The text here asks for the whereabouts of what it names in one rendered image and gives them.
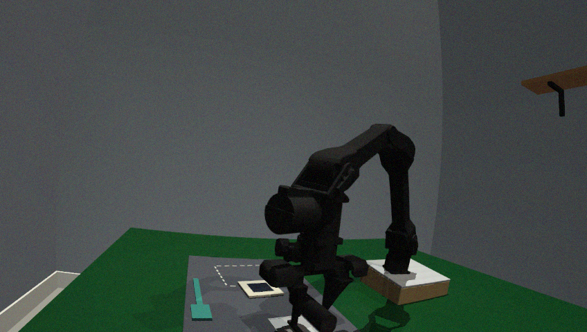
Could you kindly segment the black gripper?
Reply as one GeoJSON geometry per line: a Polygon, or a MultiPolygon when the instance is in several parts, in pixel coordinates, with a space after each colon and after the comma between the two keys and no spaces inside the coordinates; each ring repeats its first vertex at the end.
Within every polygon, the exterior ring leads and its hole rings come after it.
{"type": "Polygon", "coordinates": [[[339,232],[301,232],[304,239],[300,265],[292,266],[284,259],[265,259],[259,276],[270,286],[287,287],[296,316],[303,311],[308,286],[303,283],[304,276],[321,275],[325,278],[323,307],[327,310],[343,290],[353,282],[354,277],[365,277],[368,273],[366,260],[354,255],[337,255],[337,245],[343,245],[339,232]]]}

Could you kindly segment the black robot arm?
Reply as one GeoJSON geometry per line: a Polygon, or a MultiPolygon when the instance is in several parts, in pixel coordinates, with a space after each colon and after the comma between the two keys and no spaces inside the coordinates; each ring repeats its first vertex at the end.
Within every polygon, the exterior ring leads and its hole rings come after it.
{"type": "MultiPolygon", "coordinates": [[[[389,176],[392,223],[386,230],[385,268],[410,274],[411,255],[417,254],[416,227],[410,219],[408,170],[415,157],[413,141],[391,124],[372,124],[345,145],[314,152],[291,187],[280,185],[265,207],[265,220],[275,234],[339,232],[345,190],[359,177],[359,169],[379,154],[389,176]]],[[[275,255],[300,262],[304,239],[276,239],[275,255]]]]}

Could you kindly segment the cream square tile with dark center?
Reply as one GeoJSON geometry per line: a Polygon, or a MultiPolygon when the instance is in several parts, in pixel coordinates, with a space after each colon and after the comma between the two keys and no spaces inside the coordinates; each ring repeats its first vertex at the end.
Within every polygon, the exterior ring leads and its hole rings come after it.
{"type": "Polygon", "coordinates": [[[249,298],[284,295],[284,293],[279,288],[270,286],[264,280],[240,281],[237,282],[237,284],[249,298]]]}

